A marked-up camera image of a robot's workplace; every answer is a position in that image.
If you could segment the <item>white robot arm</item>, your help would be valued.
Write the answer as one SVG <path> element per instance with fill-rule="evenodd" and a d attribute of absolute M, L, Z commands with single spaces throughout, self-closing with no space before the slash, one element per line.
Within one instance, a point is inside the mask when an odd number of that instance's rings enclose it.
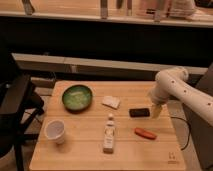
<path fill-rule="evenodd" d="M 149 92 L 151 101 L 163 105 L 174 96 L 213 126 L 213 97 L 188 85 L 188 78 L 189 73 L 184 67 L 159 71 Z"/>

